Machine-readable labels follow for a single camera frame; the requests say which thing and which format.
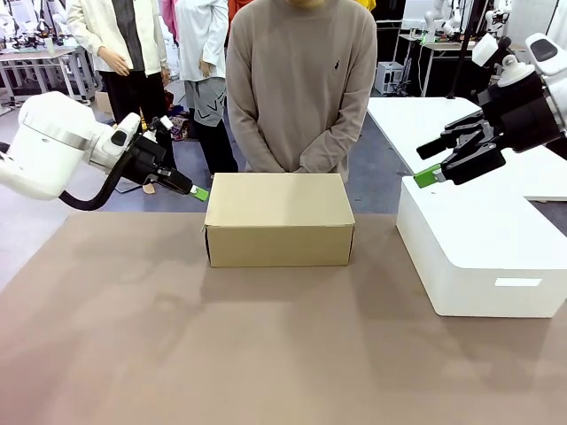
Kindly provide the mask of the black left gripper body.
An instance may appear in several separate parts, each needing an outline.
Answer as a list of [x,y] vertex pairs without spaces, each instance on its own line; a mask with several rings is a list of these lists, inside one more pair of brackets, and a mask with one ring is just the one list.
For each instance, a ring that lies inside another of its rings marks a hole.
[[171,141],[162,146],[144,135],[138,135],[130,144],[128,154],[131,157],[122,170],[122,177],[138,184],[172,183],[176,163]]

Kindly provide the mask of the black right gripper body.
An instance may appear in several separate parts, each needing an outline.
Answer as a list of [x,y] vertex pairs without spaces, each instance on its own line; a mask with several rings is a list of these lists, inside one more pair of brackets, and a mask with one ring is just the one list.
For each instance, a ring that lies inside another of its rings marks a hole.
[[506,87],[489,86],[480,93],[480,107],[502,148],[523,152],[561,139],[559,112],[537,73]]

